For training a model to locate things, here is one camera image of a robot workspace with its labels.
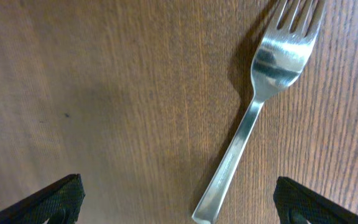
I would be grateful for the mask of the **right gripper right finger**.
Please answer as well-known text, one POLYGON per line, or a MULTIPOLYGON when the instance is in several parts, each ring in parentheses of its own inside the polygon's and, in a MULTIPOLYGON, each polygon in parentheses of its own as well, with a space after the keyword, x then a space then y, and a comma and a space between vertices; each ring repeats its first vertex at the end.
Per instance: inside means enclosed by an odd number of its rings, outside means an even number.
POLYGON ((281 224, 358 223, 358 215, 288 177, 279 177, 273 201, 281 224))

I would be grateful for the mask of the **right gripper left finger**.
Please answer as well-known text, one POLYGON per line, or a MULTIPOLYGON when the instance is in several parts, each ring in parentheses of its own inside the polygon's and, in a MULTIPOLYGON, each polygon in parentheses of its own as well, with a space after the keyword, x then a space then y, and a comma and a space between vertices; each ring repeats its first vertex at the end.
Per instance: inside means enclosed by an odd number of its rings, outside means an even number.
POLYGON ((70 174, 0 211, 0 224, 74 224, 84 197, 81 175, 70 174))

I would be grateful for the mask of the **steel fork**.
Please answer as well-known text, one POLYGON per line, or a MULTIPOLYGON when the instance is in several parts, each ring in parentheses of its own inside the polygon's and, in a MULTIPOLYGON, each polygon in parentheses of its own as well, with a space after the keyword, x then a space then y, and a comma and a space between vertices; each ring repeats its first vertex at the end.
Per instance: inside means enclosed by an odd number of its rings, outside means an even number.
POLYGON ((216 172, 198 202, 192 219, 215 223, 242 153, 264 103, 299 79, 318 39, 326 0, 281 0, 250 66, 253 97, 216 172))

